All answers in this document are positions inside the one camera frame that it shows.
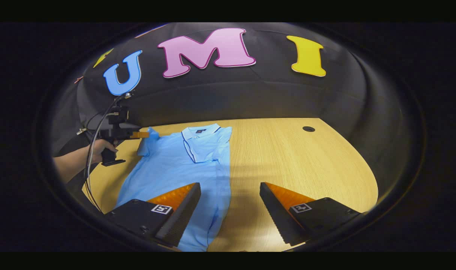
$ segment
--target blue letter u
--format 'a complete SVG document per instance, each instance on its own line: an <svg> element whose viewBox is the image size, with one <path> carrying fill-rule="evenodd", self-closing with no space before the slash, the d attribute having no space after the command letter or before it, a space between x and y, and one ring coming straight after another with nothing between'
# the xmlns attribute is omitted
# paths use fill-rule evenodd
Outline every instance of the blue letter u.
<svg viewBox="0 0 456 270"><path fill-rule="evenodd" d="M141 70L138 55L142 52L143 51L136 51L123 59L123 63L126 63L128 66L128 74L130 75L124 84L118 82L118 76L116 75L118 64L113 65L103 73L103 77L106 79L106 85L111 94L115 96L123 95L133 90L140 82Z"/></svg>

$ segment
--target wooden table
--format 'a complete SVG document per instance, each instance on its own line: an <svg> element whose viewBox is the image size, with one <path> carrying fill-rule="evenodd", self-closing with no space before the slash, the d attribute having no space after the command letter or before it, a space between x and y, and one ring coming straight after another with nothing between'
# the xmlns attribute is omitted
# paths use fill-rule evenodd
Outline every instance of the wooden table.
<svg viewBox="0 0 456 270"><path fill-rule="evenodd" d="M319 118L256 118L203 121L153 127L160 136L189 126L231 126L231 202L217 238L208 251L283 251L285 244L260 198L260 183L269 182L315 200L331 197L365 212L377 202L374 175L362 156ZM303 130L304 126L315 129ZM140 140L118 146L115 166L97 166L91 190L104 213L115 206L118 192L141 157Z"/></svg>

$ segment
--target light blue polo shirt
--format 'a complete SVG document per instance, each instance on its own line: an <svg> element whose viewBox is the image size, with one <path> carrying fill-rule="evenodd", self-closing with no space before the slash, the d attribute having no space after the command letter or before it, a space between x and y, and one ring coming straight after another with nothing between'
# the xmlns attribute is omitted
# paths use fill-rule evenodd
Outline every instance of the light blue polo shirt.
<svg viewBox="0 0 456 270"><path fill-rule="evenodd" d="M116 207L199 182L201 197L178 249L206 251L230 206L231 127L189 127L162 137L151 127L148 132L137 152L143 157L121 186Z"/></svg>

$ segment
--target pink letter m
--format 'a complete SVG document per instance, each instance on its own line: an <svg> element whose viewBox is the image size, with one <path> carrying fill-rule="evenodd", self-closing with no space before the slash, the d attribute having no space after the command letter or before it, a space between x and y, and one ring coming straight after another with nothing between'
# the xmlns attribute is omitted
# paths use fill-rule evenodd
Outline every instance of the pink letter m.
<svg viewBox="0 0 456 270"><path fill-rule="evenodd" d="M256 60L248 55L243 42L242 35L245 32L246 30L241 28L222 28L213 31L204 43L198 43L187 36L160 43L158 48L164 48L166 55L163 77L173 78L190 71L190 67L183 64L182 55L198 68L206 68L215 50L218 50L219 57L214 64L218 67L254 65Z"/></svg>

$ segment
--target human hand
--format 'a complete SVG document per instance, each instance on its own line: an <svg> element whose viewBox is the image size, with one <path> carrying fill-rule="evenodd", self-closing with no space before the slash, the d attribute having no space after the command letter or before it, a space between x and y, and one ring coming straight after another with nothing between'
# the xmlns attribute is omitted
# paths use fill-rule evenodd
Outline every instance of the human hand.
<svg viewBox="0 0 456 270"><path fill-rule="evenodd" d="M105 150L105 148L108 148L109 150L113 152L118 152L118 149L116 149L117 141L113 142L114 145L108 143L106 140L103 139L98 139L94 141L93 145L93 157L91 158L91 164L96 164L98 162L103 161L103 158L101 157L101 152Z"/></svg>

